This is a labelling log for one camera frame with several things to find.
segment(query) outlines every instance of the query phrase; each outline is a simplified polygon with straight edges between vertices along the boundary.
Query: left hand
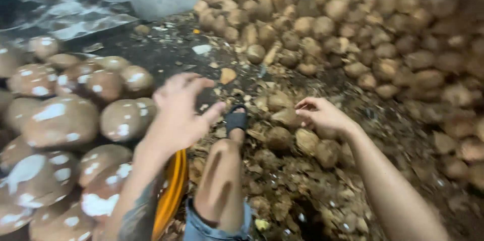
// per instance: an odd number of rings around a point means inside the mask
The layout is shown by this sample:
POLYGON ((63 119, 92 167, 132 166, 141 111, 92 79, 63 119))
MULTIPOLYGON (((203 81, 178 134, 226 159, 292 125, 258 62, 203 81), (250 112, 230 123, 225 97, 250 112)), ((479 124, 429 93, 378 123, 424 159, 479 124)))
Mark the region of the left hand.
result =
POLYGON ((137 148, 135 159, 169 158, 209 133, 210 126, 225 110, 225 103, 215 103, 203 115, 197 115, 195 102, 204 88, 214 85, 213 80, 195 73, 181 73, 167 79, 153 95, 158 114, 140 143, 144 147, 137 148))

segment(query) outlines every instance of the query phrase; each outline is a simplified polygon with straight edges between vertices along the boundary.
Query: denim shorts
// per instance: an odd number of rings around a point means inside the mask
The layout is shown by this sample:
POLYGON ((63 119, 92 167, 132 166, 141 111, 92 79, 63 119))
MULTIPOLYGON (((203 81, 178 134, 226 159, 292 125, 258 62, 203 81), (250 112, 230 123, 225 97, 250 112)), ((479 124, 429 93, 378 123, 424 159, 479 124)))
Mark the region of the denim shorts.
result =
POLYGON ((228 234, 222 230, 211 228, 206 225, 198 216, 193 206, 193 199, 186 201, 186 226, 184 241, 245 241, 252 240, 249 234, 252 224, 252 210, 247 202, 244 202, 244 224, 235 235, 228 234))

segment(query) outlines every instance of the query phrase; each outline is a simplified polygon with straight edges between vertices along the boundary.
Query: black sandal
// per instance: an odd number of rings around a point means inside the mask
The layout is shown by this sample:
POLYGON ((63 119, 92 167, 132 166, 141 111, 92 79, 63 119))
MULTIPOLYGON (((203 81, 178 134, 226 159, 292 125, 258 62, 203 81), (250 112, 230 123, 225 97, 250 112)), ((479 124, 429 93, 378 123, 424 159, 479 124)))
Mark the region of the black sandal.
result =
POLYGON ((247 108, 242 105, 234 105, 230 111, 225 115, 225 128, 227 129, 227 137, 233 129, 247 129, 247 108), (244 109, 243 113, 234 113, 237 109, 244 109))

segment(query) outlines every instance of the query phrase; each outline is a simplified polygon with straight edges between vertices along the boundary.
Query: orange hose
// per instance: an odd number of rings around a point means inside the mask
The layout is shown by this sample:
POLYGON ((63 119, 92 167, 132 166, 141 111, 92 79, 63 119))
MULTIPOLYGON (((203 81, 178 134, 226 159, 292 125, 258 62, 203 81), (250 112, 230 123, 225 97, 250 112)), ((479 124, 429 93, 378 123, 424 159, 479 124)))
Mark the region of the orange hose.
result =
POLYGON ((188 166, 185 149, 178 151, 172 157, 165 176, 168 181, 168 187, 163 190, 158 200, 152 241, 161 239, 165 233, 166 226, 175 216, 183 195, 186 193, 188 166))

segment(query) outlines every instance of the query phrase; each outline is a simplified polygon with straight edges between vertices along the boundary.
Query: foot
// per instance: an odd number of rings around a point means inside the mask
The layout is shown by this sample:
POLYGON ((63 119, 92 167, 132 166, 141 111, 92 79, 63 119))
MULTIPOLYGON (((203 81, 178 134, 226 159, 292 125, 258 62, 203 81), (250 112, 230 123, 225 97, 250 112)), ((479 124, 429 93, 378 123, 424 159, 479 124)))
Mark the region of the foot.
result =
MULTIPOLYGON (((245 113, 245 109, 238 108, 233 112, 233 114, 236 113, 245 113)), ((228 138, 235 141, 239 146, 241 146, 245 139, 245 131, 243 129, 233 129, 228 134, 228 138)))

